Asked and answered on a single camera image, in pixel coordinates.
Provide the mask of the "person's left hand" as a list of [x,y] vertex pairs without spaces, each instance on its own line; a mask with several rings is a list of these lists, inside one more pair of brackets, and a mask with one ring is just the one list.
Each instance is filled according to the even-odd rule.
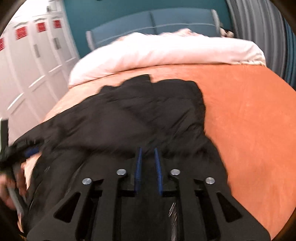
[[25,172],[21,164],[1,163],[1,201],[11,210],[21,210],[27,193]]

